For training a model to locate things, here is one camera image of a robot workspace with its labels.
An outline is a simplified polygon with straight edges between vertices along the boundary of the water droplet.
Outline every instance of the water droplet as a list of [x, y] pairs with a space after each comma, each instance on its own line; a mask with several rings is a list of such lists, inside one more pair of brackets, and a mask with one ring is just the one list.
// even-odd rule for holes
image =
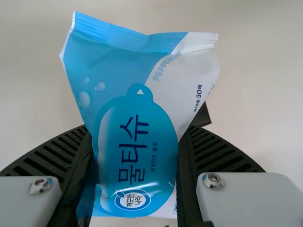
[[79, 106], [86, 109], [90, 105], [90, 96], [86, 91], [81, 91], [78, 96]]
[[105, 83], [104, 82], [97, 83], [97, 85], [95, 86], [95, 90], [96, 91], [104, 91], [105, 90]]
[[89, 77], [84, 78], [83, 83], [88, 84], [89, 82], [90, 82], [90, 78]]

